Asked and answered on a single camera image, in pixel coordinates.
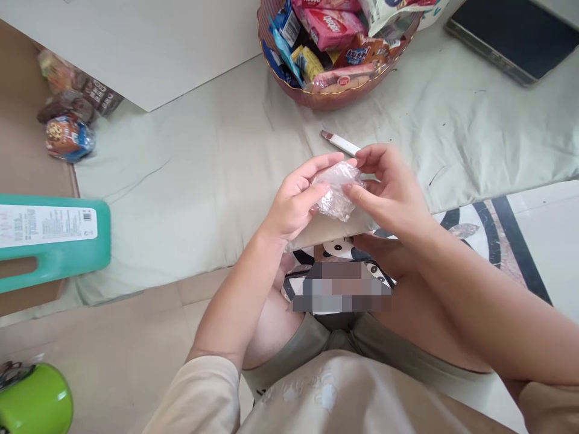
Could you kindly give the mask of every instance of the cardboard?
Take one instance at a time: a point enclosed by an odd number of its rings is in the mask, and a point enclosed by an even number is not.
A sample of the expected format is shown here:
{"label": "cardboard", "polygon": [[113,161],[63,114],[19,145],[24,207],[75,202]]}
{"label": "cardboard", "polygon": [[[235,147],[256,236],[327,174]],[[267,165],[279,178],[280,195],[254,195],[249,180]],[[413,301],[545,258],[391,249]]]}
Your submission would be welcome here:
{"label": "cardboard", "polygon": [[[45,149],[36,113],[50,96],[32,40],[0,20],[0,193],[77,197],[74,168]],[[0,262],[0,278],[34,271],[36,260]],[[57,300],[64,281],[0,294],[0,316]]]}

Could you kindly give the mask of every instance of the basket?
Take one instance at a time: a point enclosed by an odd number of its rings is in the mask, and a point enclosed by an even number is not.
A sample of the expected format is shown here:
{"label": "basket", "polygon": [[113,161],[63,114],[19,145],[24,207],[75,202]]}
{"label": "basket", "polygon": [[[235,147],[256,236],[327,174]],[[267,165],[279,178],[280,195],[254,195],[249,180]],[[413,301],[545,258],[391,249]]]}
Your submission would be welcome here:
{"label": "basket", "polygon": [[[268,27],[270,24],[269,17],[274,18],[279,10],[285,4],[284,0],[261,0],[261,6],[258,9],[258,35],[259,35],[259,44],[261,45],[262,52],[264,51],[264,47],[262,44],[262,40],[265,39],[267,45],[277,51],[277,47],[275,41],[273,39],[273,35],[270,33]],[[418,26],[420,25],[420,20],[422,15],[417,15],[416,19],[410,26],[410,28],[405,33],[405,41],[402,43],[401,49],[398,52],[398,55],[394,58],[394,60],[388,65],[383,71],[381,71],[377,76],[372,78],[371,80],[364,83],[362,86],[354,87],[352,89],[346,89],[342,92],[338,93],[311,93],[305,92],[302,89],[296,89],[291,87],[288,83],[286,83],[283,79],[279,78],[274,70],[271,68],[271,65],[267,61],[267,65],[270,68],[270,71],[273,77],[276,79],[277,84],[282,90],[295,102],[304,107],[309,107],[313,110],[337,110],[347,105],[352,104],[356,100],[366,96],[370,93],[387,75],[396,63],[398,62],[399,57],[406,51],[410,40],[414,37]]]}

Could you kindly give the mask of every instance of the sleeve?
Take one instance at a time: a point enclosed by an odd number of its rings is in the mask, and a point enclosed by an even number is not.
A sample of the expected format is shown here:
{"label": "sleeve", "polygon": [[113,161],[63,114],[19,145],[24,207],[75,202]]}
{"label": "sleeve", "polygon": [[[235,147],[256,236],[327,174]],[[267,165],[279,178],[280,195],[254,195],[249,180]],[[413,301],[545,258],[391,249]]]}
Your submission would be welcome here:
{"label": "sleeve", "polygon": [[233,433],[238,429],[239,373],[223,357],[202,356],[179,370],[143,433]]}
{"label": "sleeve", "polygon": [[579,387],[529,383],[519,408],[530,434],[579,433]]}

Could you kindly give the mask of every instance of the hand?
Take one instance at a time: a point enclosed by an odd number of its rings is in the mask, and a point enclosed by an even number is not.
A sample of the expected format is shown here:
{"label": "hand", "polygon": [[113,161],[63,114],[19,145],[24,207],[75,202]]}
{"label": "hand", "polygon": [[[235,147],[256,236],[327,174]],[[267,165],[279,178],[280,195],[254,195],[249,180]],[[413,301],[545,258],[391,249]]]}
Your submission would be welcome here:
{"label": "hand", "polygon": [[[330,190],[329,184],[311,185],[311,180],[343,159],[342,153],[317,156],[290,173],[283,180],[260,231],[284,243],[297,237],[314,217],[314,204]],[[348,163],[355,166],[356,160]]]}
{"label": "hand", "polygon": [[374,144],[356,153],[358,168],[375,174],[367,190],[357,185],[344,187],[346,195],[364,209],[383,229],[397,235],[433,221],[412,169],[392,145]]}

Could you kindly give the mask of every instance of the teal plastic stool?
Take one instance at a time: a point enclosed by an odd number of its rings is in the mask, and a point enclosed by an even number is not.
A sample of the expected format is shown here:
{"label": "teal plastic stool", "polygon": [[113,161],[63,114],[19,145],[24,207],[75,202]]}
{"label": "teal plastic stool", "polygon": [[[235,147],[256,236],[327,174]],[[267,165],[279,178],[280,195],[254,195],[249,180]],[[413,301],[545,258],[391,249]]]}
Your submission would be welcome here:
{"label": "teal plastic stool", "polygon": [[0,261],[35,257],[28,274],[0,279],[0,294],[84,274],[110,263],[104,201],[0,194]]}

